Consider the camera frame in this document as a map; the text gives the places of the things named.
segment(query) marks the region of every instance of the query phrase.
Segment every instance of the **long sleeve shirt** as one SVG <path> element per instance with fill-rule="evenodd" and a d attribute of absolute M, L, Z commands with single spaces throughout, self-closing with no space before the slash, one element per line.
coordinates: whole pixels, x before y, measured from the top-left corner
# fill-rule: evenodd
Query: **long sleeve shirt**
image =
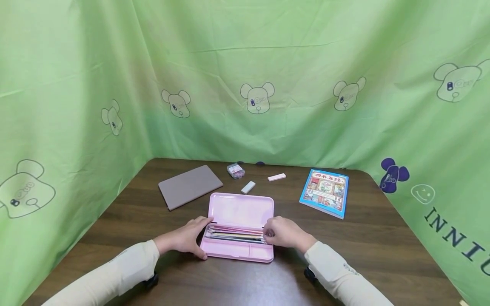
<path fill-rule="evenodd" d="M 135 244 L 110 262 L 84 275 L 43 306 L 101 306 L 153 277 L 160 254 L 153 240 Z M 346 306 L 393 306 L 342 256 L 317 241 L 305 254 L 318 281 Z"/>

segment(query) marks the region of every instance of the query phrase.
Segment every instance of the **green fabric backdrop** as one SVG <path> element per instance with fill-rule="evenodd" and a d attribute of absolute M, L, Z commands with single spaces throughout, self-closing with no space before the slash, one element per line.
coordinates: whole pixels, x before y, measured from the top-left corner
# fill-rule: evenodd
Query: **green fabric backdrop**
<path fill-rule="evenodd" d="M 0 305 L 154 157 L 366 171 L 488 305 L 489 71 L 488 0 L 1 1 Z"/>

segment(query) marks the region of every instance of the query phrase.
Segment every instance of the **book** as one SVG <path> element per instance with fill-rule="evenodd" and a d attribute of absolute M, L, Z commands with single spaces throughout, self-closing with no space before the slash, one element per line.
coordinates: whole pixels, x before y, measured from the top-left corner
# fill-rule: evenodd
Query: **book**
<path fill-rule="evenodd" d="M 299 202 L 343 220 L 348 186 L 348 176 L 311 169 Z"/>

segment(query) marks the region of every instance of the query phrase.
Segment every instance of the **white eraser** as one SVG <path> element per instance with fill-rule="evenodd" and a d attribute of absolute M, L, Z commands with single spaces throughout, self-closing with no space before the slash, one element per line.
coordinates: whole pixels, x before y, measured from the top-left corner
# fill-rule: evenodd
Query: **white eraser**
<path fill-rule="evenodd" d="M 275 180 L 283 179 L 285 177 L 286 177 L 286 175 L 284 173 L 281 173 L 281 174 L 277 174 L 277 175 L 274 175 L 274 176 L 270 176 L 267 179 L 269 180 L 269 182 L 272 182 L 272 181 L 275 181 Z"/>
<path fill-rule="evenodd" d="M 242 189 L 242 193 L 243 193 L 243 194 L 247 194 L 247 193 L 249 193 L 249 192 L 250 192 L 250 190 L 252 190 L 252 188 L 254 188 L 254 187 L 255 187 L 255 183 L 254 183 L 254 182 L 252 182 L 252 181 L 250 181 L 250 182 L 248 182 L 248 184 L 246 184 L 246 185 L 245 185 L 245 187 L 243 187 L 243 189 Z"/>

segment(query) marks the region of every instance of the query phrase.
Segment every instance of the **left hand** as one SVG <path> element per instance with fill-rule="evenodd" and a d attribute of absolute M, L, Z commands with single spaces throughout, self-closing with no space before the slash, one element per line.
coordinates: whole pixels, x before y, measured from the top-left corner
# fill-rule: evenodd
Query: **left hand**
<path fill-rule="evenodd" d="M 213 221 L 213 218 L 199 216 L 187 222 L 183 227 L 175 231 L 163 234 L 155 238 L 155 244 L 160 255 L 168 250 L 176 250 L 183 253 L 193 253 L 202 260 L 208 259 L 206 253 L 197 245 L 196 239 L 202 229 Z"/>

